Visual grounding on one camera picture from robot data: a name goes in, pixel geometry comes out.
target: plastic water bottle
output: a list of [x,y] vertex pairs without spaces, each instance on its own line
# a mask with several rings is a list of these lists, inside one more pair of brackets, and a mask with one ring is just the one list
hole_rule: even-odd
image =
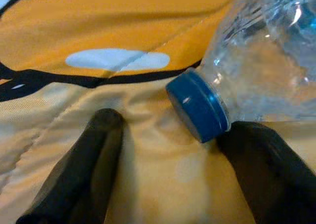
[[316,119],[316,0],[237,0],[201,66],[166,89],[203,143],[237,120]]

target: clear plastic bottle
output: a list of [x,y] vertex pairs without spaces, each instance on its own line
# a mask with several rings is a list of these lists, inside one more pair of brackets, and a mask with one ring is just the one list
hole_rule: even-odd
[[201,142],[237,120],[316,120],[316,0],[237,0],[201,66],[166,89]]

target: blue bottle cap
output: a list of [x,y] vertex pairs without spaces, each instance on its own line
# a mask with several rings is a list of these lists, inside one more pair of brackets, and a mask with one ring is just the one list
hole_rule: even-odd
[[188,69],[166,86],[181,119],[201,143],[227,131],[230,123],[216,93],[193,69]]

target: yellow fabric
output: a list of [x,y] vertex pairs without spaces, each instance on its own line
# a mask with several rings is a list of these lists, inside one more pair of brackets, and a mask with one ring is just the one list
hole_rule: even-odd
[[[231,2],[21,0],[0,19],[0,61],[15,71],[95,77],[184,69],[203,57]],[[170,62],[122,72],[65,63],[73,53],[99,48],[161,52]],[[94,89],[53,82],[0,102],[0,223],[14,223],[28,208],[101,108],[127,121],[106,224],[254,223],[226,158],[214,143],[206,151],[175,115],[164,90],[170,80]]]

